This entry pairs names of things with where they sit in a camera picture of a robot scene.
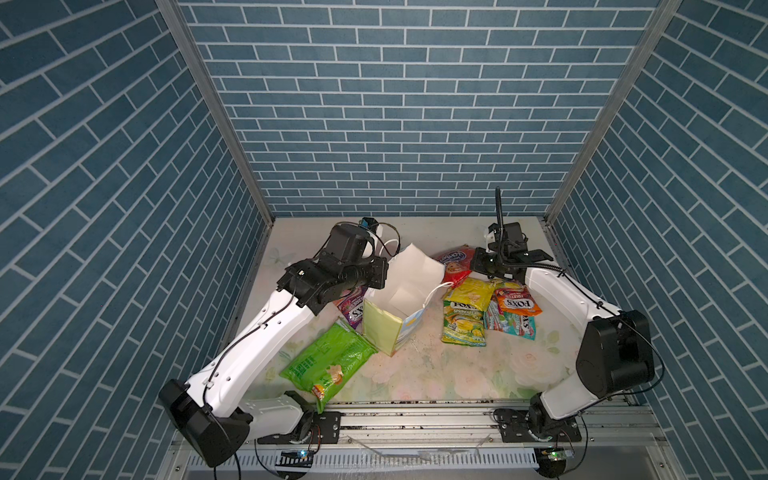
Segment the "bright green snack packet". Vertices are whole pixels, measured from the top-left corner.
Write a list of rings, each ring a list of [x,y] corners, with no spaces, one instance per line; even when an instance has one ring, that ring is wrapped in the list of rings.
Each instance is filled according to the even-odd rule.
[[[311,394],[317,412],[323,413],[328,402],[376,352],[370,342],[339,318],[294,358],[280,376],[298,390]]]

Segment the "white green paper bag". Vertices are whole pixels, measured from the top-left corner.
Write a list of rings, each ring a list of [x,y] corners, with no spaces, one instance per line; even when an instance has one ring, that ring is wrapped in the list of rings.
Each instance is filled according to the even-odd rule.
[[[393,356],[420,325],[432,298],[450,283],[445,266],[414,244],[389,261],[385,288],[363,300],[361,332],[381,353]]]

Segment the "orange yellow snack packet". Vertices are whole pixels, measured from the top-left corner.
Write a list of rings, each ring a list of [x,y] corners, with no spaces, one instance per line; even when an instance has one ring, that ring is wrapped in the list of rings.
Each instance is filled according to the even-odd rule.
[[[499,312],[521,316],[538,316],[542,309],[525,285],[517,282],[501,282],[494,291]]]

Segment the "purple Fox's candy bag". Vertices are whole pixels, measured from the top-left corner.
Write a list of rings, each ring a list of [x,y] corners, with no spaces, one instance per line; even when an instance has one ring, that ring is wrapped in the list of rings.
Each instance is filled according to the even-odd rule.
[[[367,287],[356,287],[343,298],[334,301],[341,315],[346,319],[352,329],[356,329],[363,319],[363,302]]]

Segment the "teal Fox's candy bag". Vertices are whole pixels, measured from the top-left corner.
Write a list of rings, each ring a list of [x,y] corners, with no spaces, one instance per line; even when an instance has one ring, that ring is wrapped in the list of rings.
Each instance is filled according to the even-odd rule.
[[[490,302],[483,320],[486,330],[499,331],[529,340],[536,338],[536,324],[533,316],[503,310],[495,300]]]

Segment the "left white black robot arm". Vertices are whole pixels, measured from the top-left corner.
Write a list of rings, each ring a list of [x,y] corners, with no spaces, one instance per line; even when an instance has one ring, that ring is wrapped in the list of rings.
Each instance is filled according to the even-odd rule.
[[[210,363],[158,393],[171,424],[215,469],[248,440],[311,428],[311,410],[283,394],[252,407],[241,402],[252,382],[287,341],[325,306],[358,287],[384,287],[393,252],[371,217],[336,223],[310,258],[286,267],[266,304]]]

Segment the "red snack packet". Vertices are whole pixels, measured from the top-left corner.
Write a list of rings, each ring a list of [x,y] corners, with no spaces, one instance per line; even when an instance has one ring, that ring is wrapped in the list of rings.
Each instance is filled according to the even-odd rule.
[[[443,283],[448,283],[455,288],[471,275],[471,263],[475,250],[475,247],[461,245],[432,256],[435,261],[445,267]]]

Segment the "green yellow lemon candy bag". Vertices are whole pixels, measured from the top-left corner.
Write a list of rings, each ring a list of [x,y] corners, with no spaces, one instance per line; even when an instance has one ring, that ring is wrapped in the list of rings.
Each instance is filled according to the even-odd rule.
[[[444,300],[441,341],[459,346],[485,347],[483,313],[471,305]]]

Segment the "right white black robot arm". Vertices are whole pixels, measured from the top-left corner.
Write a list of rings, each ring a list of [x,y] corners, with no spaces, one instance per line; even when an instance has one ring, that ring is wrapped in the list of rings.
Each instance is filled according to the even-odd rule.
[[[517,222],[497,220],[485,239],[471,269],[499,283],[484,313],[486,329],[532,339],[538,324],[566,321],[581,338],[574,372],[535,394],[524,418],[511,410],[495,411],[504,439],[511,439],[517,427],[538,441],[577,432],[578,414],[654,379],[655,350],[644,314],[596,297],[547,252],[528,249]]]

